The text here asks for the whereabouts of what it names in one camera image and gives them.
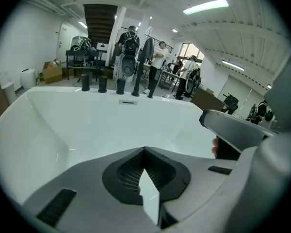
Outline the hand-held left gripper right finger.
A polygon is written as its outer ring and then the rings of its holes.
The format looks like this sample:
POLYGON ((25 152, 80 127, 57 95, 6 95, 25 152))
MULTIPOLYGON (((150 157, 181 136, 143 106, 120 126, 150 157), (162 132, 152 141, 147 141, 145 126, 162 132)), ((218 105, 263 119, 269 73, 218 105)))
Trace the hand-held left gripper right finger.
POLYGON ((145 150, 175 168, 175 176, 160 190, 160 217, 167 227, 153 233, 224 233, 240 195, 240 162, 200 158, 159 148, 145 150))

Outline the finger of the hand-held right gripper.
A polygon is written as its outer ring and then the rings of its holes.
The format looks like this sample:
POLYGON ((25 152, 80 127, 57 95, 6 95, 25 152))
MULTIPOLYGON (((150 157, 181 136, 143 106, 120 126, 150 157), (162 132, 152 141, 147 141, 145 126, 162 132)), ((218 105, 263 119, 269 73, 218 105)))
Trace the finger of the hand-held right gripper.
POLYGON ((238 152, 258 146, 269 137, 269 129, 217 110, 204 110, 199 121, 238 152))

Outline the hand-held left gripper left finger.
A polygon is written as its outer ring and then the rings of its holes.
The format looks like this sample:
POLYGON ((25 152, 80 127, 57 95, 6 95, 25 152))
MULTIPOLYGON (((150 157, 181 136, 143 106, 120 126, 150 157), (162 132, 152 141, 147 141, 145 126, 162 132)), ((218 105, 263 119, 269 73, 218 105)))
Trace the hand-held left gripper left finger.
POLYGON ((78 163, 37 189, 23 207, 41 218, 51 216, 54 199, 63 190, 71 202, 55 221, 54 228, 62 233, 157 233, 143 208, 143 198, 137 190, 124 186, 114 169, 104 175, 113 162, 135 150, 120 151, 104 157, 78 163))

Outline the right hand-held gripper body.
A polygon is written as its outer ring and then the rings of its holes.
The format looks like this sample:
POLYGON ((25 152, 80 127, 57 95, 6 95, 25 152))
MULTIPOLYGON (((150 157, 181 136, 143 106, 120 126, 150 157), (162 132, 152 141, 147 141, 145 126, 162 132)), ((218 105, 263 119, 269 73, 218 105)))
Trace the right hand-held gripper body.
POLYGON ((291 132, 291 57, 274 82, 273 111, 283 132, 291 132))

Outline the person's right hand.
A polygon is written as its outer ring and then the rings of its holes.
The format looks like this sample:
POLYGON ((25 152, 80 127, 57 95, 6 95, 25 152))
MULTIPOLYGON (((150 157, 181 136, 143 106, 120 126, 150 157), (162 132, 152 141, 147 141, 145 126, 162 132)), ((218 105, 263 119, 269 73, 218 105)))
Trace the person's right hand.
POLYGON ((218 145, 219 145, 219 138, 215 138, 212 141, 213 147, 211 149, 212 154, 217 155, 218 152, 218 145))

